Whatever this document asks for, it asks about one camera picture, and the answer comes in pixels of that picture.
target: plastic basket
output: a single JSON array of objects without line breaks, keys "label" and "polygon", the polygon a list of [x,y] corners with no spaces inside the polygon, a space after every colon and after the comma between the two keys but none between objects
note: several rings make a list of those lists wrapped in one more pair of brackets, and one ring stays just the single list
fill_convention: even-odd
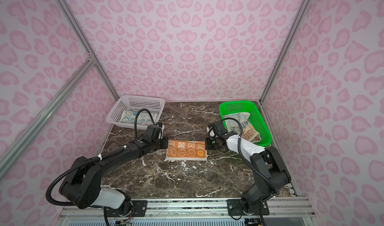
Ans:
[{"label": "plastic basket", "polygon": [[230,101],[221,103],[218,107],[220,111],[221,118],[224,118],[224,115],[239,113],[239,112],[248,112],[251,115],[249,116],[249,121],[253,125],[253,127],[260,133],[260,137],[262,140],[260,142],[255,143],[258,146],[267,147],[272,142],[272,136],[269,132],[266,124],[257,109],[256,105],[253,102],[248,100],[239,100],[239,101]]},{"label": "plastic basket", "polygon": [[[126,110],[139,111],[142,108],[148,109],[151,113],[156,113],[157,117],[153,120],[157,123],[160,119],[161,113],[164,109],[165,100],[161,98],[137,96],[137,95],[123,95],[112,107],[106,121],[115,124],[118,127],[134,128],[134,124],[127,124],[119,122],[121,115]],[[137,125],[137,129],[147,129],[147,125]]]}]

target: side wall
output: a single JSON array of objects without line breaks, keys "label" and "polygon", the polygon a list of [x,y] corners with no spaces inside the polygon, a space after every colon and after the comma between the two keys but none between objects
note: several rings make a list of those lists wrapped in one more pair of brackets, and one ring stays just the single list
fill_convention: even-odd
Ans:
[{"label": "side wall", "polygon": [[260,99],[301,0],[68,0],[120,95]]},{"label": "side wall", "polygon": [[[49,204],[45,191],[77,157],[96,155],[109,128],[104,119],[114,102],[92,68],[0,182],[1,225],[56,222],[63,207]],[[65,201],[59,186],[54,198]]]},{"label": "side wall", "polygon": [[322,225],[384,224],[384,0],[314,0],[265,102]]},{"label": "side wall", "polygon": [[86,55],[53,0],[0,0],[0,157]]}]

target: wallpaper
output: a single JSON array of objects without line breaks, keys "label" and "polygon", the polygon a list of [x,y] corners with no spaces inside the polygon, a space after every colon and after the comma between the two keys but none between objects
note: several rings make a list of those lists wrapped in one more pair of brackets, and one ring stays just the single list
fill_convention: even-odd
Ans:
[{"label": "wallpaper", "polygon": [[384,224],[384,0],[314,0],[265,103],[324,226]]},{"label": "wallpaper", "polygon": [[0,156],[84,63],[53,0],[0,0]]},{"label": "wallpaper", "polygon": [[[55,223],[63,207],[49,204],[45,191],[80,156],[93,157],[104,143],[104,120],[115,100],[92,68],[0,182],[0,224]],[[53,198],[64,200],[59,183]]]},{"label": "wallpaper", "polygon": [[260,99],[301,0],[67,0],[118,94]]}]

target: green basket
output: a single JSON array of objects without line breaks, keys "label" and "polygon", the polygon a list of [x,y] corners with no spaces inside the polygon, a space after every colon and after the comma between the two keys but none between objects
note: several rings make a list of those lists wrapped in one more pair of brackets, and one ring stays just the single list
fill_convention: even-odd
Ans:
[{"label": "green basket", "polygon": [[268,128],[266,127],[266,124],[262,118],[262,115],[260,114],[259,110],[257,109],[256,105],[253,102],[250,102],[248,100],[239,100],[239,101],[230,101],[230,102],[224,102],[221,103],[218,107],[218,110],[220,111],[221,118],[224,118],[224,115],[227,114],[234,114],[239,112],[248,112],[251,115],[249,116],[249,121],[253,125],[253,127],[260,133],[260,137],[262,140],[260,142],[257,142],[258,146],[267,147],[272,142],[272,136],[269,132]]}]

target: diagonal metal beam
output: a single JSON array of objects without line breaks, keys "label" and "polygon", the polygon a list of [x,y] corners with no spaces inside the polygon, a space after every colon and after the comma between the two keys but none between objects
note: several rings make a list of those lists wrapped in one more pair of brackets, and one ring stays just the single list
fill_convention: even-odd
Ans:
[{"label": "diagonal metal beam", "polygon": [[89,58],[76,74],[61,88],[50,103],[45,106],[40,114],[36,116],[33,123],[28,126],[23,135],[10,145],[9,150],[0,160],[0,180],[2,180],[6,173],[12,168],[19,157],[22,156],[29,144],[40,133],[92,66],[95,66],[95,62],[92,58]]},{"label": "diagonal metal beam", "polygon": [[105,74],[105,71],[103,67],[101,66],[100,61],[98,60],[95,52],[93,51],[90,43],[88,42],[87,38],[85,37],[85,34],[83,30],[80,27],[80,24],[77,22],[76,18],[74,17],[71,8],[69,7],[67,0],[55,0],[58,7],[60,8],[61,12],[64,14],[65,18],[67,19],[68,23],[72,27],[74,33],[78,37],[81,45],[84,47],[85,51],[88,52],[88,55],[90,57],[93,57],[96,61],[96,69],[98,70],[99,74],[101,75],[101,78],[103,79],[104,83],[107,85],[108,89],[112,93],[115,100],[119,99],[119,95],[116,92],[115,88],[113,87],[111,81],[109,80],[107,74]]},{"label": "diagonal metal beam", "polygon": [[272,87],[273,81],[275,80],[276,75],[279,72],[279,69],[281,68],[282,63],[284,62],[284,58],[287,55],[288,50],[291,46],[291,43],[293,42],[293,40],[295,38],[297,30],[299,29],[301,23],[303,22],[303,20],[305,18],[305,14],[307,13],[311,2],[312,2],[312,0],[302,0],[301,1],[299,9],[297,10],[295,18],[293,20],[292,26],[288,32],[287,37],[285,38],[283,47],[281,48],[279,56],[277,57],[276,63],[273,66],[273,70],[271,72],[271,75],[268,78],[265,89],[264,89],[263,94],[260,98],[260,103],[263,103],[264,100],[266,99],[266,97],[268,96],[268,93]]}]

